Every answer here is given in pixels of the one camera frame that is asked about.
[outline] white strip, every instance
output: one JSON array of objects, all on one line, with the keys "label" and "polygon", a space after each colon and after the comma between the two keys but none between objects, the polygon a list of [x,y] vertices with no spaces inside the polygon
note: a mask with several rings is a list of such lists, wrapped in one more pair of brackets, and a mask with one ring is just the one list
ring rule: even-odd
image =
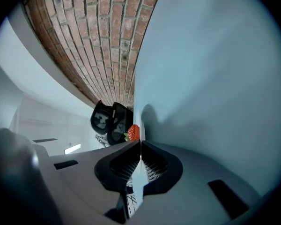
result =
[{"label": "white strip", "polygon": [[74,152],[75,150],[77,150],[77,149],[79,149],[79,148],[81,148],[81,144],[75,145],[75,146],[73,146],[73,147],[71,147],[71,148],[67,148],[67,149],[65,150],[65,154],[69,154],[69,153],[71,153],[71,152]]}]

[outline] white curved edge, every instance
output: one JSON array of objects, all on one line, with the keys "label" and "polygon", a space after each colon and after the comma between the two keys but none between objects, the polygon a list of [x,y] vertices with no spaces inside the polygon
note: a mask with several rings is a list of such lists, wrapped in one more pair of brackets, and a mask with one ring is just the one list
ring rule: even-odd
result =
[{"label": "white curved edge", "polygon": [[38,64],[7,18],[0,27],[0,67],[20,90],[33,99],[68,113],[91,117],[93,108],[61,86]]}]

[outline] black chair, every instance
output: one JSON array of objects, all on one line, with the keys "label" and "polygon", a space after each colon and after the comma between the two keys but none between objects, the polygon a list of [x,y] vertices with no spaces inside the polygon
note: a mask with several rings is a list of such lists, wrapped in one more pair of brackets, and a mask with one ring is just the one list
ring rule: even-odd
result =
[{"label": "black chair", "polygon": [[133,125],[133,112],[120,103],[106,106],[100,100],[90,118],[92,128],[100,135],[106,135],[110,146],[125,142],[124,133]]}]

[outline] light blue surface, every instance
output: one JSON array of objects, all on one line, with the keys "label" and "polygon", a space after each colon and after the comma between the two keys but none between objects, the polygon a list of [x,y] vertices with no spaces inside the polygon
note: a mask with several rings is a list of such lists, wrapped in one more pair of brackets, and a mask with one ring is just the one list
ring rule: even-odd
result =
[{"label": "light blue surface", "polygon": [[279,182],[281,33],[257,0],[158,0],[134,97],[147,140],[205,154],[260,195]]}]

